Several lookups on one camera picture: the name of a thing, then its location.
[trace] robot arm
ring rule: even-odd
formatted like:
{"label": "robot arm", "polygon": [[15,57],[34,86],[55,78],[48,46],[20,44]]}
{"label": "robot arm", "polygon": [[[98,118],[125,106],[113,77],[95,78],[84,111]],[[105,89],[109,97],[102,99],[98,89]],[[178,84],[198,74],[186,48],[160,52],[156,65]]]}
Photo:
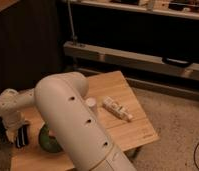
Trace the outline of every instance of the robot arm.
{"label": "robot arm", "polygon": [[[88,91],[88,83],[82,74],[48,76],[35,89],[23,94],[6,91],[0,96],[0,116],[6,119],[19,109],[35,104],[78,170],[135,171],[85,104],[82,97]],[[23,124],[22,116],[18,121]]]}

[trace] floor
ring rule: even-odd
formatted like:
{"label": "floor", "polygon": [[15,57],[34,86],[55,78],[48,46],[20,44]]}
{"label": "floor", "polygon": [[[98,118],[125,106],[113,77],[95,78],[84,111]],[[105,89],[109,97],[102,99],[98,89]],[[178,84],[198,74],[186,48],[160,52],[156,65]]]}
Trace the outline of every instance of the floor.
{"label": "floor", "polygon": [[[133,89],[160,140],[141,148],[132,161],[138,171],[196,171],[193,152],[199,141],[199,102]],[[0,171],[10,168],[11,145],[0,138]],[[199,148],[196,153],[199,165]]]}

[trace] black cable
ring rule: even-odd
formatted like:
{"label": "black cable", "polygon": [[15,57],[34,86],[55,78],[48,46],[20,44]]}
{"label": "black cable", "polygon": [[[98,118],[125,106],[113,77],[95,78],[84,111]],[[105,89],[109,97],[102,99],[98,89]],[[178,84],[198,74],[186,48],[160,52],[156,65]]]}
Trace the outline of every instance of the black cable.
{"label": "black cable", "polygon": [[196,145],[196,147],[195,147],[195,149],[194,149],[193,161],[194,161],[194,165],[196,166],[196,168],[197,168],[198,171],[199,171],[199,166],[198,166],[198,164],[197,164],[197,162],[196,162],[196,151],[197,151],[198,147],[199,147],[199,142],[197,143],[197,145]]}

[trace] dark background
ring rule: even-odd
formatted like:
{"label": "dark background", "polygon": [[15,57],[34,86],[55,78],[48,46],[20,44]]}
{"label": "dark background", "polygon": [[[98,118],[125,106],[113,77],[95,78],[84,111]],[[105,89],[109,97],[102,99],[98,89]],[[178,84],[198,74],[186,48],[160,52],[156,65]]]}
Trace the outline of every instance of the dark background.
{"label": "dark background", "polygon": [[[80,5],[72,12],[79,42],[199,63],[197,20]],[[66,40],[71,40],[69,18],[60,1],[22,0],[0,12],[0,93],[33,88],[44,76],[62,72],[69,63],[62,50]]]}

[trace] wooden tabletop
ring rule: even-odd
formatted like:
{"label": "wooden tabletop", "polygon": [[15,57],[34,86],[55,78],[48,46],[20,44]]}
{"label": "wooden tabletop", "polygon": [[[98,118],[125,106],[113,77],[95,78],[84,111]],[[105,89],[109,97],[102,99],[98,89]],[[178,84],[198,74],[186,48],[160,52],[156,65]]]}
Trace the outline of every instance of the wooden tabletop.
{"label": "wooden tabletop", "polygon": [[0,12],[18,1],[19,0],[0,0]]}
{"label": "wooden tabletop", "polygon": [[[158,140],[158,135],[149,122],[135,94],[120,71],[88,77],[89,92],[87,97],[97,99],[98,119],[107,129],[113,140],[123,151],[134,149]],[[102,98],[110,96],[126,107],[134,118],[132,122],[117,119],[102,108]],[[13,147],[12,171],[63,171],[74,168],[64,152],[51,154],[43,151],[38,144],[38,133],[43,121],[36,108],[22,111],[31,122],[28,146],[22,149]]]}

